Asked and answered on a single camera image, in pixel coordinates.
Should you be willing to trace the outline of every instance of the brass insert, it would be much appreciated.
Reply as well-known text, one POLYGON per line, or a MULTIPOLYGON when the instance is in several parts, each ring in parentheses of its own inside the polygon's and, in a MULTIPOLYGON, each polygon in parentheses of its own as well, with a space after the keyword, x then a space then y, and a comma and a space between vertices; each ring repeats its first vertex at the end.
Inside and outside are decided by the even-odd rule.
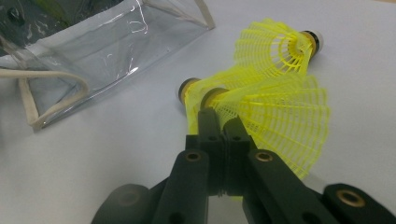
POLYGON ((266 152, 259 152, 256 154, 256 159, 259 161, 272 161, 274 158, 266 152))
POLYGON ((336 192, 338 199, 352 207, 364 207, 366 202, 357 193, 349 189, 339 189, 336 192))

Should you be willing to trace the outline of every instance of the yellow shuttlecock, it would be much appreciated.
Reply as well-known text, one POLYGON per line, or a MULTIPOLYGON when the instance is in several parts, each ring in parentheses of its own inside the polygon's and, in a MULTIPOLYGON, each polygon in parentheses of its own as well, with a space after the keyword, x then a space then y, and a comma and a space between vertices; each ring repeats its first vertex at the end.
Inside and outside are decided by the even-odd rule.
POLYGON ((254 21, 241 32, 233 58, 236 64, 253 66, 265 76, 305 74, 309 60, 322 47, 319 32, 297 32, 283 22, 265 19, 254 21))
POLYGON ((221 127, 239 116, 257 147, 277 153, 300 178, 318 159, 328 133, 326 91, 313 76, 287 73, 233 91, 215 88, 201 107, 213 107, 221 127))
POLYGON ((318 32, 299 33, 271 19, 251 23, 235 43, 235 66, 205 79, 188 79, 179 88, 178 97, 186 106, 189 133, 197 133, 199 104, 209 90, 218 86, 234 90, 290 71, 306 74, 309 59, 322 43, 318 32))

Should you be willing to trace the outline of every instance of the clear plastic bag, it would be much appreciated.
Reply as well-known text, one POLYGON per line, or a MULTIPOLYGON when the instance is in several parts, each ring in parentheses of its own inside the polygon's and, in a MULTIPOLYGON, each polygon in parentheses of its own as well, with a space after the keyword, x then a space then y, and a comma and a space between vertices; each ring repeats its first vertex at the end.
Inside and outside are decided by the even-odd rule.
POLYGON ((35 128, 72 113, 214 28, 202 0, 77 0, 71 5, 81 13, 74 17, 60 10, 63 2, 72 1, 0 0, 0 15, 6 17, 0 41, 7 53, 0 58, 7 68, 0 77, 20 79, 28 122, 35 128), (37 2, 52 2, 56 10, 42 16, 45 7, 23 8, 37 2), (87 2, 100 6, 83 10, 87 2), (27 70, 35 72, 28 76, 27 70))

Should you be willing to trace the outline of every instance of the white surface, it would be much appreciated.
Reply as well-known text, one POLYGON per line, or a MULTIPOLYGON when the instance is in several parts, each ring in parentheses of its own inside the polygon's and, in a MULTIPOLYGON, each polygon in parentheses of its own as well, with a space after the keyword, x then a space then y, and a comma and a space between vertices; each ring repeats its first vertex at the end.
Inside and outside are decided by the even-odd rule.
MULTIPOLYGON (((325 39, 308 71, 328 89, 330 135, 305 183, 343 182, 396 214, 396 4, 369 0, 206 1, 217 28, 104 101, 34 133, 15 81, 0 80, 0 223, 90 223, 125 183, 152 187, 184 147, 174 95, 186 77, 233 64, 233 42, 265 17, 325 39)), ((239 202, 211 199, 209 223, 246 223, 239 202)))

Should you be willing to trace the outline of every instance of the screw hole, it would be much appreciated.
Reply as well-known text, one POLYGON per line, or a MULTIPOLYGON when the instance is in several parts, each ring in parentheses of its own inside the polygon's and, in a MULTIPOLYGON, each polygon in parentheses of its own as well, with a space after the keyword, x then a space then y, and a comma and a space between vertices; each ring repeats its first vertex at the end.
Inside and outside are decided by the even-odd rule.
POLYGON ((256 159, 259 161, 271 161, 273 157, 266 152, 259 152, 256 154, 256 159))
POLYGON ((356 203, 359 199, 352 194, 348 194, 348 193, 344 193, 343 197, 345 197, 348 201, 352 202, 352 203, 356 203))
POLYGON ((315 214, 305 212, 303 213, 303 221, 306 224, 321 224, 320 218, 318 218, 315 214))
POLYGON ((191 152, 186 155, 186 159, 187 159, 187 161, 198 161, 201 159, 201 155, 196 152, 191 152))
POLYGON ((185 222, 185 218, 180 213, 173 213, 169 216, 170 224, 183 224, 185 222))

